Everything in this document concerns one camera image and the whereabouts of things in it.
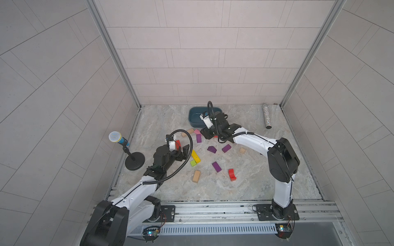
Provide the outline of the purple slanted brick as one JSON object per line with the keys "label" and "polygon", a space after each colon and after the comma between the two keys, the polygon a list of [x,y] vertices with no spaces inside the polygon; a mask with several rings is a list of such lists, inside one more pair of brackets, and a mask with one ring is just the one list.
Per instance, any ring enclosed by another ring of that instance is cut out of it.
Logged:
{"label": "purple slanted brick", "polygon": [[231,145],[226,145],[225,147],[222,148],[222,151],[224,153],[228,152],[231,149]]}

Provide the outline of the purple wedge brick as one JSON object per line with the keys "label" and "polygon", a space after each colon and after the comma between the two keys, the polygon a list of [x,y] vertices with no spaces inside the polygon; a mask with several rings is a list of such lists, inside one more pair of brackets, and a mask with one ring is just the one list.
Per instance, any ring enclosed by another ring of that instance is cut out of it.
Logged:
{"label": "purple wedge brick", "polygon": [[207,150],[208,150],[209,152],[211,152],[211,153],[216,153],[216,152],[217,152],[217,149],[216,149],[214,146],[209,146],[209,147],[207,148]]}

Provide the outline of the teal storage bin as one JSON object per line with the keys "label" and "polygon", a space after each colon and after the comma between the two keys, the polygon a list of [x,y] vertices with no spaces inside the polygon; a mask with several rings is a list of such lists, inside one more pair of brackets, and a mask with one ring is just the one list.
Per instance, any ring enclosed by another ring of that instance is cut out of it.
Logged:
{"label": "teal storage bin", "polygon": [[188,120],[193,128],[203,129],[206,127],[204,121],[200,118],[200,115],[208,115],[207,107],[192,107],[189,111]]}

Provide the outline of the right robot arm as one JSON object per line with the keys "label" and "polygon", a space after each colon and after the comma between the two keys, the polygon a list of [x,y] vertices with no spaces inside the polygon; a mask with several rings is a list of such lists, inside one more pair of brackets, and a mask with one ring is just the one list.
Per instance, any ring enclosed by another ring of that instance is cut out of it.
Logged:
{"label": "right robot arm", "polygon": [[275,193],[271,204],[253,205],[260,221],[299,220],[293,204],[292,188],[300,160],[286,138],[275,140],[255,134],[238,124],[229,124],[225,118],[200,115],[205,128],[201,133],[206,139],[218,137],[222,142],[230,141],[257,151],[268,159],[270,174],[275,179]]}

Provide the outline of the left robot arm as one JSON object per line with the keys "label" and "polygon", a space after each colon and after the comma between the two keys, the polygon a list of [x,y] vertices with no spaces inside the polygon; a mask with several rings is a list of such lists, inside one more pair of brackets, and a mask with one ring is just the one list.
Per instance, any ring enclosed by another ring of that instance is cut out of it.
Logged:
{"label": "left robot arm", "polygon": [[160,200],[152,194],[177,174],[191,157],[193,145],[177,150],[170,144],[157,148],[153,165],[141,180],[120,197],[97,204],[82,236],[81,246],[122,246],[128,234],[143,221],[158,217]]}

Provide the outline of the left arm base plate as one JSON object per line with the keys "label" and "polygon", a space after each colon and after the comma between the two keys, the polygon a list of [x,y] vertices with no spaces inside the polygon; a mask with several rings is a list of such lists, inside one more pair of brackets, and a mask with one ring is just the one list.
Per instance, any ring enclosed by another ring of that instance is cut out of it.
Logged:
{"label": "left arm base plate", "polygon": [[155,207],[153,210],[153,214],[150,218],[145,220],[144,222],[148,223],[164,223],[164,222],[174,222],[175,216],[175,206],[160,206]]}

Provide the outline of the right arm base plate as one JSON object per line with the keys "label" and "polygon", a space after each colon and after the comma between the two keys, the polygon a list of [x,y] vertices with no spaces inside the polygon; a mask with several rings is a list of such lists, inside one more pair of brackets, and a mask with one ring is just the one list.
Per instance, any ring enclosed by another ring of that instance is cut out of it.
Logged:
{"label": "right arm base plate", "polygon": [[295,205],[290,203],[288,207],[282,208],[276,203],[273,204],[256,204],[252,206],[252,210],[257,213],[259,221],[288,221],[299,220],[298,210]]}

